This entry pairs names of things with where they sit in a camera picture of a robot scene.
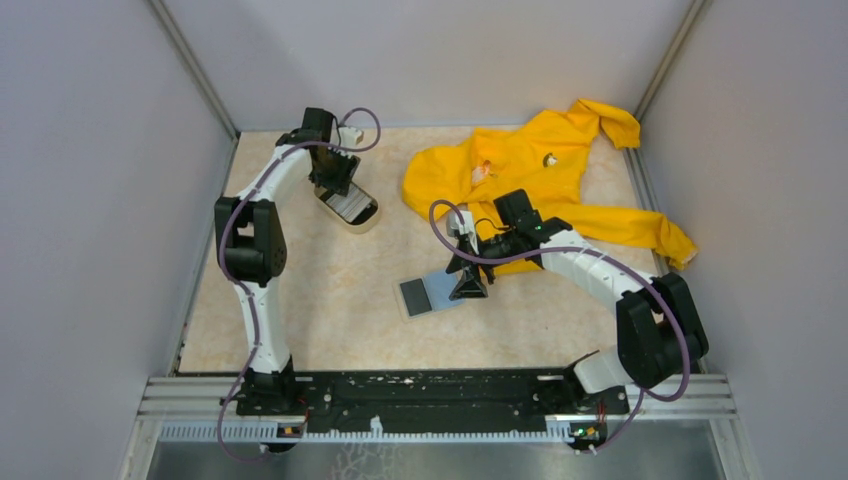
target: beige tabletop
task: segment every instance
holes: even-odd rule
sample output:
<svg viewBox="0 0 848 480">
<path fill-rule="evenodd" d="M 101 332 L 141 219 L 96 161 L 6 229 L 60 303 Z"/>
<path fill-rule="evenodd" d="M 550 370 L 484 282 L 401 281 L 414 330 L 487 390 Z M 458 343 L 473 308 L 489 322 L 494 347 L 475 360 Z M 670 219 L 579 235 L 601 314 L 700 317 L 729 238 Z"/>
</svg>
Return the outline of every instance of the beige tabletop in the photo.
<svg viewBox="0 0 848 480">
<path fill-rule="evenodd" d="M 278 206 L 288 246 L 280 321 L 297 370 L 566 365 L 615 343 L 613 315 L 570 281 L 543 271 L 499 277 L 488 299 L 403 318 L 394 293 L 398 281 L 444 269 L 451 257 L 427 222 L 401 201 L 406 165 L 416 152 L 457 144 L 471 131 L 384 129 L 380 144 L 359 154 L 355 181 L 382 209 L 379 223 L 363 235 L 331 219 L 306 180 Z M 363 145 L 373 135 L 366 130 Z M 242 135 L 227 194 L 241 190 L 264 167 L 279 136 Z M 637 205 L 623 156 L 603 136 L 592 145 L 582 191 L 583 203 Z M 632 267 L 656 272 L 649 250 L 592 243 Z M 238 370 L 247 358 L 241 309 L 213 250 L 214 245 L 189 323 L 182 372 Z"/>
</svg>

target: white wall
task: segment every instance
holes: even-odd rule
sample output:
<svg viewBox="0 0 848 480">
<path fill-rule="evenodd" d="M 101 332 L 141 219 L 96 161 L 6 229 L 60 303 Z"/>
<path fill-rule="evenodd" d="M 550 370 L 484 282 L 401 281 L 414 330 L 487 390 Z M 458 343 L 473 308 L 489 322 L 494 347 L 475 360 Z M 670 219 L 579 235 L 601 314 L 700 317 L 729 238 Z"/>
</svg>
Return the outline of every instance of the white wall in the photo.
<svg viewBox="0 0 848 480">
<path fill-rule="evenodd" d="M 241 130 L 303 108 L 388 125 L 523 123 L 588 97 L 636 107 L 689 0 L 167 0 Z"/>
<path fill-rule="evenodd" d="M 717 1 L 644 124 L 765 478 L 844 478 L 848 3 Z"/>
<path fill-rule="evenodd" d="M 2 12 L 0 478 L 114 478 L 229 140 L 144 2 Z"/>
</svg>

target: gray floor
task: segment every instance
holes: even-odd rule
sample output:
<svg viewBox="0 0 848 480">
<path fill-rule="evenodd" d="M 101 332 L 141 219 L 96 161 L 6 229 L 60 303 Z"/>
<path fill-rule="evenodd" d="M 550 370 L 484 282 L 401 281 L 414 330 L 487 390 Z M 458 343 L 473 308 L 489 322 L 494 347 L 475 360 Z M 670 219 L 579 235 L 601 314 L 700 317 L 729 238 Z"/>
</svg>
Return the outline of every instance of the gray floor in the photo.
<svg viewBox="0 0 848 480">
<path fill-rule="evenodd" d="M 233 448 L 256 454 L 255 446 Z M 638 423 L 597 457 L 553 445 L 298 445 L 258 464 L 214 443 L 160 443 L 149 479 L 654 479 L 723 478 L 706 422 Z"/>
</svg>

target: yellow fabric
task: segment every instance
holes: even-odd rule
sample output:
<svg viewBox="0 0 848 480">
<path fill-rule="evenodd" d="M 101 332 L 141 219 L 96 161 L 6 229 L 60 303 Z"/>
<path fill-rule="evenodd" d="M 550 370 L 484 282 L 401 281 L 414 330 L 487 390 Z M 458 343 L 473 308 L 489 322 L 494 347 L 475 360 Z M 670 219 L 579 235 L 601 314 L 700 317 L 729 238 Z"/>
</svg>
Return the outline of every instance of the yellow fabric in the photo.
<svg viewBox="0 0 848 480">
<path fill-rule="evenodd" d="M 592 140 L 603 130 L 616 148 L 639 146 L 639 122 L 616 107 L 580 99 L 567 112 L 545 110 L 515 132 L 478 128 L 455 147 L 433 147 L 415 155 L 403 180 L 403 200 L 424 219 L 434 200 L 468 204 L 474 218 L 500 226 L 493 200 L 523 188 L 542 218 L 559 217 L 581 235 L 652 248 L 682 269 L 697 248 L 665 215 L 622 207 L 580 204 L 580 178 Z M 545 166 L 552 154 L 557 162 Z M 472 182 L 477 169 L 479 177 Z M 438 217 L 447 207 L 436 210 Z M 494 235 L 478 224 L 483 239 Z M 498 273 L 536 270 L 532 262 L 498 267 Z"/>
</svg>

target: yellow shirt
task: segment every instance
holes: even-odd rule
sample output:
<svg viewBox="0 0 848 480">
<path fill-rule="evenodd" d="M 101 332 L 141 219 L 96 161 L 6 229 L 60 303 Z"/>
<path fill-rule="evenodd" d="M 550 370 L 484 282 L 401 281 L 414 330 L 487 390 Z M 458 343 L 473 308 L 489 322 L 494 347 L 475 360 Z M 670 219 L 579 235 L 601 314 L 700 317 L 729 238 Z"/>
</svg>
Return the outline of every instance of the yellow shirt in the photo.
<svg viewBox="0 0 848 480">
<path fill-rule="evenodd" d="M 501 226 L 494 199 L 523 188 L 543 219 L 559 217 L 586 237 L 652 248 L 683 269 L 698 249 L 665 215 L 580 203 L 580 178 L 600 130 L 616 148 L 639 146 L 639 122 L 632 115 L 585 99 L 567 112 L 545 110 L 514 132 L 477 128 L 458 146 L 416 154 L 403 179 L 403 200 L 424 219 L 434 200 L 465 203 L 475 220 L 489 218 Z M 437 217 L 446 210 L 438 207 Z M 477 232 L 483 239 L 497 233 L 488 222 L 479 223 Z M 533 262 L 519 261 L 496 272 L 536 269 Z"/>
</svg>

